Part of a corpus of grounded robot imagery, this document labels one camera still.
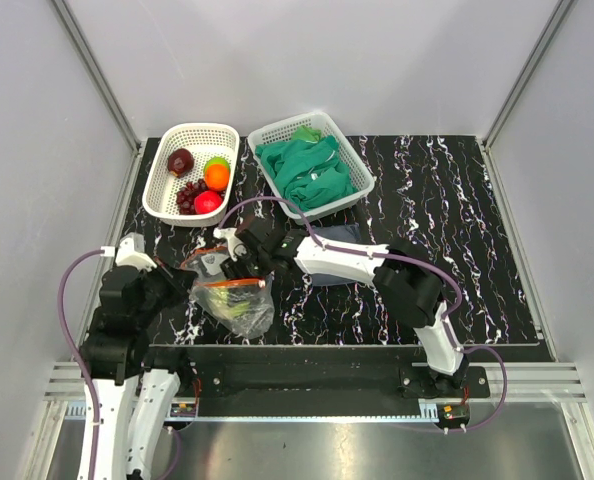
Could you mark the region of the pale green fake cabbage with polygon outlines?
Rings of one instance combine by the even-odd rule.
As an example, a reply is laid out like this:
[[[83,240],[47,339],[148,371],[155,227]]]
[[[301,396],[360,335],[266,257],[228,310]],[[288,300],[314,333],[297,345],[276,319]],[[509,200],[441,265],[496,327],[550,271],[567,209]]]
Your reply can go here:
[[[206,291],[207,311],[216,319],[235,320],[258,306],[255,291],[244,287],[211,287]]]

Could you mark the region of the clear zip top bag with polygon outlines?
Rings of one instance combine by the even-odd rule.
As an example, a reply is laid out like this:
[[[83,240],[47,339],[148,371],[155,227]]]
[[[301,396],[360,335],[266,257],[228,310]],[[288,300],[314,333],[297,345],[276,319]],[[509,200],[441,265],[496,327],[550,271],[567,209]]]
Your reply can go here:
[[[250,273],[228,276],[223,267],[233,263],[226,246],[195,250],[180,266],[197,278],[190,299],[230,332],[246,339],[265,334],[275,314],[273,275]]]

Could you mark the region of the red fake peach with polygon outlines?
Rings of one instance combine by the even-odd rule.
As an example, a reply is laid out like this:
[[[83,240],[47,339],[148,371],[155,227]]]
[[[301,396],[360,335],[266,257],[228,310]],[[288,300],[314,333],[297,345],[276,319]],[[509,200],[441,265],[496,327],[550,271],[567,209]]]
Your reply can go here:
[[[193,200],[193,206],[197,215],[209,214],[218,209],[223,203],[223,197],[212,190],[199,193]]]

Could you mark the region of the purple fake grapes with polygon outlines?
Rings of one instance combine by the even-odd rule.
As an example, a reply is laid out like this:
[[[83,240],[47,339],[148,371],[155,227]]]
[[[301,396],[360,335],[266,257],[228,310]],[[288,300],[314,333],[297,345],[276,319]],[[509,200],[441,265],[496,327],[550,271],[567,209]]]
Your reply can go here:
[[[195,215],[197,213],[194,206],[197,196],[205,191],[205,182],[199,180],[196,182],[187,182],[176,193],[176,205],[181,215]]]

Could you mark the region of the orange fake fruit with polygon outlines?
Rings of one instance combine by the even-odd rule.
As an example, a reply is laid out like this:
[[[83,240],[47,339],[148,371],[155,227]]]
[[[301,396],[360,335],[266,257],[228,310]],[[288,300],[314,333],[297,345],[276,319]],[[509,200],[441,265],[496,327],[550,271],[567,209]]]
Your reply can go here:
[[[230,169],[220,163],[212,164],[205,169],[204,182],[208,189],[223,192],[230,182]]]

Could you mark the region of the green fake apple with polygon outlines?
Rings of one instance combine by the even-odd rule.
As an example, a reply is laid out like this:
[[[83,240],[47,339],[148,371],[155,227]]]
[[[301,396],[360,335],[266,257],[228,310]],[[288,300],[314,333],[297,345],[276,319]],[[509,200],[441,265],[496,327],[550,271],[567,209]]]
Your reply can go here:
[[[230,168],[229,161],[226,158],[221,157],[221,156],[215,156],[215,157],[212,157],[210,160],[208,160],[206,162],[206,165],[204,166],[204,169],[207,170],[208,168],[210,168],[213,165],[221,165],[227,169]]]

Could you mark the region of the dark red fake apple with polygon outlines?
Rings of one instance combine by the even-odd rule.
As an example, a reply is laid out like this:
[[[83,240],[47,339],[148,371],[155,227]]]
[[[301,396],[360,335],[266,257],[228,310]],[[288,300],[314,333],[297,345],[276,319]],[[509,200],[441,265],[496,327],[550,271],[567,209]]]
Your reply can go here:
[[[168,172],[181,178],[190,173],[195,166],[195,158],[193,154],[186,148],[179,148],[173,151],[167,159]]]

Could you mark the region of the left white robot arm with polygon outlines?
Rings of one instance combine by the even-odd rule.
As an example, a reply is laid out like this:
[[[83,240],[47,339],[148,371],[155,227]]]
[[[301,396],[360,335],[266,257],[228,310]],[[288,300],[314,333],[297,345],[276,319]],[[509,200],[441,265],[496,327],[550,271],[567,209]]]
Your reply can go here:
[[[80,354],[86,367],[81,479],[149,479],[174,396],[192,386],[183,353],[151,349],[148,329],[189,298],[193,271],[117,266],[102,278],[100,304]]]

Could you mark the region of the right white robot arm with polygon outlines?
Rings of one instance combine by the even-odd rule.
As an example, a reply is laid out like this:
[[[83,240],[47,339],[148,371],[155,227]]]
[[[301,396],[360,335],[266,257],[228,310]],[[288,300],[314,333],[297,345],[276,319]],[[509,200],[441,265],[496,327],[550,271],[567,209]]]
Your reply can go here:
[[[311,226],[285,231],[250,217],[236,228],[218,226],[213,235],[226,243],[230,258],[221,268],[229,278],[264,277],[299,270],[374,288],[389,317],[412,329],[427,367],[403,375],[402,389],[418,398],[458,396],[467,383],[469,360],[456,339],[444,295],[454,282],[437,267],[414,258],[412,244],[360,245],[317,234]]]

